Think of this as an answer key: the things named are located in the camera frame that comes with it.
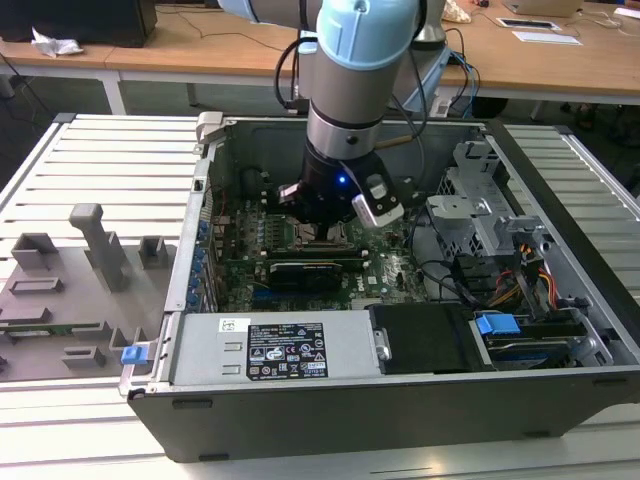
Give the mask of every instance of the metal chassis frame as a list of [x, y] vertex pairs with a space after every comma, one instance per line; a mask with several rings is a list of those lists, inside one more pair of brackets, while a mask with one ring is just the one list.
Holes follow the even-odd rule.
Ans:
[[[461, 123], [461, 122], [442, 122], [442, 123]], [[587, 275], [587, 280], [592, 277], [590, 275], [601, 274], [604, 275], [605, 281], [609, 284], [603, 284], [602, 278], [591, 282], [591, 285], [595, 288], [596, 293], [601, 292], [602, 300], [607, 304], [609, 301], [614, 303], [611, 309], [618, 313], [620, 309], [628, 308], [627, 314], [620, 320], [618, 324], [614, 325], [619, 328], [619, 333], [626, 344], [635, 348], [633, 352], [637, 356], [638, 347], [635, 345], [634, 340], [637, 337], [636, 329], [638, 325], [633, 321], [634, 312], [640, 313], [640, 307], [633, 301], [628, 291], [622, 286], [615, 274], [611, 271], [609, 266], [600, 257], [599, 253], [589, 243], [584, 233], [579, 229], [576, 222], [569, 215], [565, 207], [559, 202], [555, 194], [546, 185], [540, 174], [537, 172], [531, 161], [526, 157], [524, 152], [517, 145], [515, 140], [508, 134], [506, 129], [497, 122], [488, 122], [486, 127], [483, 124], [463, 122], [471, 126], [479, 126], [483, 129], [483, 133], [487, 136], [488, 140], [496, 152], [501, 156], [503, 162], [507, 165], [509, 172], [515, 174], [521, 182], [527, 186], [529, 191], [533, 191], [534, 199], [538, 201], [541, 208], [551, 209], [551, 214], [544, 210], [545, 215], [548, 215], [546, 220], [552, 220], [555, 222], [563, 222], [556, 229], [556, 235], [562, 239], [565, 245], [569, 247], [576, 247], [578, 244], [578, 255], [584, 261], [584, 271]], [[586, 258], [585, 255], [592, 255], [594, 258]], [[174, 315], [171, 322], [170, 332], [165, 333], [166, 338], [164, 340], [170, 340], [168, 336], [175, 339], [175, 334], [179, 332], [180, 324], [183, 321], [183, 317]], [[631, 329], [631, 332], [625, 330], [626, 327]], [[174, 387], [170, 384], [170, 370], [173, 358], [171, 355], [167, 355], [164, 358], [159, 358], [158, 371], [162, 372], [161, 375], [156, 375], [146, 388], [139, 388], [132, 390], [128, 395], [128, 403], [142, 420], [142, 422], [150, 429], [152, 434], [163, 444], [165, 450], [170, 458], [179, 462], [191, 462], [191, 461], [206, 461], [206, 460], [226, 460], [229, 458], [252, 458], [259, 456], [273, 456], [273, 455], [300, 455], [310, 453], [330, 453], [337, 451], [345, 451], [347, 449], [381, 449], [381, 448], [402, 448], [424, 445], [425, 435], [424, 433], [413, 438], [403, 438], [396, 435], [395, 440], [389, 440], [387, 438], [376, 439], [364, 442], [363, 445], [353, 443], [353, 438], [346, 440], [346, 443], [340, 446], [327, 446], [327, 443], [315, 445], [316, 448], [313, 451], [309, 450], [308, 446], [291, 446], [290, 450], [286, 453], [273, 448], [267, 448], [265, 452], [247, 451], [242, 450], [244, 447], [231, 445], [231, 448], [236, 450], [233, 452], [220, 451], [219, 443], [213, 442], [216, 445], [211, 444], [211, 438], [206, 433], [207, 425], [211, 427], [211, 422], [218, 425], [218, 422], [222, 421], [221, 418], [227, 418], [229, 415], [236, 415], [238, 411], [235, 410], [236, 402], [244, 403], [246, 405], [253, 405], [255, 408], [258, 404], [264, 402], [264, 407], [276, 408], [273, 403], [275, 399], [282, 399], [282, 395], [286, 395], [287, 400], [285, 403], [289, 406], [296, 404], [298, 400], [306, 399], [305, 401], [319, 407], [317, 404], [318, 399], [326, 399], [328, 392], [335, 395], [335, 398], [351, 399], [356, 401], [357, 404], [364, 402], [365, 398], [371, 396], [371, 398], [394, 398], [398, 396], [398, 401], [406, 401], [407, 412], [410, 415], [415, 415], [416, 418], [421, 421], [435, 421], [438, 418], [438, 412], [424, 413], [421, 410], [420, 402], [415, 403], [414, 395], [423, 397], [424, 393], [430, 392], [427, 395], [443, 394], [443, 398], [449, 397], [450, 393], [457, 388], [465, 388], [465, 393], [479, 394], [483, 389], [491, 389], [489, 386], [494, 385], [494, 388], [499, 391], [506, 389], [509, 395], [513, 399], [520, 402], [528, 401], [527, 398], [521, 398], [517, 393], [519, 389], [527, 390], [531, 385], [539, 385], [539, 395], [554, 396], [558, 392], [563, 392], [562, 395], [566, 395], [566, 398], [571, 397], [576, 402], [578, 399], [585, 399], [579, 407], [572, 409], [571, 411], [563, 411], [562, 415], [556, 417], [552, 427], [550, 424], [546, 424], [545, 421], [538, 419], [542, 424], [547, 425], [542, 430], [534, 429], [532, 431], [518, 431], [518, 427], [505, 427], [506, 432], [497, 436], [492, 436], [488, 431], [483, 431], [482, 428], [477, 428], [470, 437], [465, 437], [461, 440], [455, 437], [453, 441], [483, 441], [483, 440], [495, 440], [495, 439], [514, 439], [514, 438], [531, 438], [539, 436], [558, 436], [565, 433], [570, 428], [589, 418], [589, 416], [597, 413], [602, 408], [610, 405], [625, 403], [629, 401], [638, 400], [638, 392], [640, 391], [640, 366], [617, 366], [617, 367], [585, 367], [580, 369], [570, 369], [563, 371], [518, 371], [518, 372], [492, 372], [482, 374], [458, 374], [458, 375], [398, 375], [389, 376], [375, 379], [368, 379], [367, 381], [348, 379], [348, 380], [333, 380], [325, 379], [323, 381], [318, 380], [305, 380], [303, 384], [296, 382], [296, 385], [287, 384], [287, 382], [281, 382], [277, 385], [269, 385], [268, 387], [262, 387], [254, 384], [235, 384], [235, 385], [193, 385], [185, 387]], [[572, 387], [581, 385], [578, 397], [574, 397], [578, 391], [573, 390]], [[602, 389], [602, 386], [612, 386], [611, 390]], [[389, 389], [396, 392], [389, 397]], [[491, 414], [501, 414], [501, 409], [505, 409], [500, 402], [493, 402], [491, 399], [485, 398], [483, 408], [491, 410]], [[524, 414], [516, 409], [517, 412], [510, 411], [505, 415], [515, 421], [517, 415]], [[353, 425], [360, 425], [364, 420], [363, 418], [371, 419], [372, 410], [365, 408], [362, 412], [358, 413], [357, 418], [353, 419]], [[322, 416], [322, 422], [329, 422], [330, 416], [327, 417], [325, 413]], [[195, 434], [193, 438], [185, 437], [188, 431], [193, 431], [196, 425], [201, 425], [202, 432]], [[381, 434], [384, 436], [389, 431], [393, 430], [393, 422], [390, 420], [381, 420], [380, 428]], [[251, 429], [251, 425], [244, 425], [245, 428]], [[458, 433], [461, 431], [459, 425], [452, 427], [452, 430], [458, 429]], [[367, 431], [367, 435], [375, 435], [375, 429]], [[427, 437], [431, 442], [429, 444], [440, 444], [452, 441], [450, 437], [445, 434], [433, 434], [434, 437]]]

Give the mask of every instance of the warning sticker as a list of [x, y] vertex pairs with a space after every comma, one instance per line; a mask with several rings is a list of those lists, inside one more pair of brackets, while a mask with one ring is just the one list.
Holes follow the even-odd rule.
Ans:
[[247, 377], [287, 380], [328, 377], [321, 323], [250, 325]]

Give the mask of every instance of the red wire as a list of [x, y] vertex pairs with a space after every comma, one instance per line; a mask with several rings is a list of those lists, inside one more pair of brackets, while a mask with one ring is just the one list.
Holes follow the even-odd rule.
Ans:
[[496, 279], [496, 291], [498, 290], [498, 288], [500, 287], [500, 282], [502, 282], [502, 279], [504, 277], [506, 277], [507, 275], [511, 275], [513, 272], [511, 270], [505, 270], [504, 272], [502, 272], [500, 275], [498, 275], [498, 278]]

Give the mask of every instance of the yellow wire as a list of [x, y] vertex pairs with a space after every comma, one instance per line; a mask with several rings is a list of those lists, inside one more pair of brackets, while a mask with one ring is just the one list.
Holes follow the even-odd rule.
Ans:
[[261, 287], [264, 287], [267, 290], [270, 290], [269, 285], [265, 285], [264, 283], [260, 283], [260, 282], [251, 282], [251, 283], [254, 283], [256, 285], [260, 285]]
[[505, 293], [504, 295], [502, 295], [500, 298], [497, 298], [496, 300], [494, 300], [493, 302], [491, 302], [489, 304], [490, 307], [495, 307], [496, 305], [500, 305], [501, 303], [506, 302], [507, 300], [509, 300], [511, 297], [513, 297], [516, 293], [518, 293], [518, 291], [520, 290], [520, 286], [516, 285], [515, 287], [513, 287], [511, 290], [509, 290], [507, 293]]
[[551, 305], [553, 307], [553, 297], [552, 297], [552, 283], [551, 283], [551, 279], [549, 278], [548, 275], [545, 275], [544, 273], [540, 273], [540, 278], [544, 278], [547, 281], [547, 290], [549, 292], [548, 295], [548, 299], [549, 299], [549, 305]]

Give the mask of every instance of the computer component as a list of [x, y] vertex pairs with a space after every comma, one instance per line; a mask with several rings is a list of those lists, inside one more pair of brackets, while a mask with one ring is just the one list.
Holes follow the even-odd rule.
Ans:
[[29, 41], [35, 28], [49, 37], [72, 38], [81, 46], [142, 47], [156, 21], [154, 0], [0, 0], [0, 36], [6, 42]]
[[[296, 178], [304, 121], [222, 125], [196, 166], [153, 371], [122, 379], [170, 458], [556, 436], [640, 390], [638, 306], [514, 140], [541, 132], [430, 124], [417, 190], [436, 195], [318, 238], [269, 200]], [[401, 178], [415, 152], [398, 150], [384, 160]], [[249, 166], [265, 181], [243, 187]], [[542, 204], [525, 214], [514, 182]], [[305, 265], [323, 265], [317, 288]]]
[[546, 20], [496, 18], [496, 21], [505, 27], [511, 27], [511, 28], [539, 28], [543, 30], [562, 30], [555, 23], [547, 22]]
[[503, 0], [505, 7], [518, 15], [570, 17], [584, 0]]

